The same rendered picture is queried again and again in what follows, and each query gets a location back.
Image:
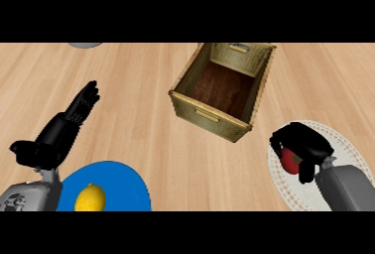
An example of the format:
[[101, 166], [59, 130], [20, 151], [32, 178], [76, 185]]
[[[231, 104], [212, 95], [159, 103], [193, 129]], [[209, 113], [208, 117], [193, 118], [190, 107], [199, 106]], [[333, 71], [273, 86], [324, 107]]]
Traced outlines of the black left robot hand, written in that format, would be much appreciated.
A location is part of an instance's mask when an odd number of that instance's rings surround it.
[[10, 145], [16, 163], [39, 170], [54, 169], [70, 152], [84, 121], [98, 101], [95, 81], [91, 80], [64, 112], [47, 123], [33, 141], [19, 140]]

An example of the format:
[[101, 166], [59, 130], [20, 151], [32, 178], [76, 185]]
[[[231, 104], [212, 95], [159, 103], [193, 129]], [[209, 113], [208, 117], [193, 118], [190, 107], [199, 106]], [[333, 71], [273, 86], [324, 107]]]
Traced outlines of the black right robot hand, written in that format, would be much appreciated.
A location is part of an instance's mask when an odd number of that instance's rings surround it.
[[289, 148], [301, 158], [298, 165], [298, 181], [304, 185], [313, 181], [314, 167], [320, 166], [333, 149], [323, 136], [299, 122], [289, 122], [273, 133], [270, 145], [281, 159], [281, 148]]

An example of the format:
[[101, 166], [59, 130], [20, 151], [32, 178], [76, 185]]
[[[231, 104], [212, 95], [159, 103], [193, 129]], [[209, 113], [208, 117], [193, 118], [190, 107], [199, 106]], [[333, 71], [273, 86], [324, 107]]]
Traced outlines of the red tomato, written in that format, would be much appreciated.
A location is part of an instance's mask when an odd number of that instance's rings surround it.
[[280, 165], [283, 170], [290, 174], [298, 174], [298, 165], [301, 163], [301, 158], [293, 153], [289, 148], [280, 149]]

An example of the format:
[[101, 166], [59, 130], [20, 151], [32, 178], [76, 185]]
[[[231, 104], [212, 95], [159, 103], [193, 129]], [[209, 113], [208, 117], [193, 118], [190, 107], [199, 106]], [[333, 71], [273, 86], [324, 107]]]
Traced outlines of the white round placemat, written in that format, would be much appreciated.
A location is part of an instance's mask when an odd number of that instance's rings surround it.
[[[372, 186], [375, 187], [372, 170], [366, 164], [364, 158], [345, 137], [330, 127], [315, 121], [299, 120], [299, 123], [311, 128], [329, 142], [333, 149], [332, 156], [336, 158], [332, 165], [352, 165], [363, 172]], [[310, 182], [304, 185], [299, 183], [298, 176], [290, 175], [283, 170], [273, 148], [268, 148], [267, 162], [276, 190], [289, 209], [293, 211], [330, 211], [315, 182]]]

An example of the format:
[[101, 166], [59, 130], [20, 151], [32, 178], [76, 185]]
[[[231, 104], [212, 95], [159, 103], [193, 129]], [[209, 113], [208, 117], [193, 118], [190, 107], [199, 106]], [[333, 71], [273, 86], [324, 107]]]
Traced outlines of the tan rectangular wicker basket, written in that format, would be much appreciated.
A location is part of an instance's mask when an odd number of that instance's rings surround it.
[[175, 115], [233, 143], [253, 128], [276, 48], [199, 43], [168, 91]]

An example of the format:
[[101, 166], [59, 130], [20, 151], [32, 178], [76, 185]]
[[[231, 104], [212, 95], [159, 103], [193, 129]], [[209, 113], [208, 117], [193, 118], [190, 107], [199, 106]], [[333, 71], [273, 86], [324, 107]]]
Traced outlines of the yellow lemon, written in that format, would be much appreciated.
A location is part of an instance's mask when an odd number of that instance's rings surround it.
[[75, 211], [103, 211], [104, 209], [104, 192], [100, 186], [88, 184], [81, 190], [73, 210]]

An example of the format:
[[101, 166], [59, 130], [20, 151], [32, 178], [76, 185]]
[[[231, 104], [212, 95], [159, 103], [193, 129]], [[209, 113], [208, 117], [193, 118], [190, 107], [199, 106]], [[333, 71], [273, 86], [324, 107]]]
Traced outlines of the blue round plate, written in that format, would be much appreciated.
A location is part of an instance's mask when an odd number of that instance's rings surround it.
[[116, 161], [82, 166], [62, 181], [57, 211], [72, 211], [79, 192], [94, 184], [103, 190], [104, 211], [149, 211], [149, 191], [137, 171]]

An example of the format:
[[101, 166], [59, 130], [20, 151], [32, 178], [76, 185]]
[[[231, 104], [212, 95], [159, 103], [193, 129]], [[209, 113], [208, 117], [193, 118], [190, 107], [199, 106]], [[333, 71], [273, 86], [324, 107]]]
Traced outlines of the grey round object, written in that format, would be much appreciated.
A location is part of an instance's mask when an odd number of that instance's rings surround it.
[[69, 43], [69, 45], [76, 49], [91, 49], [101, 45], [101, 43]]

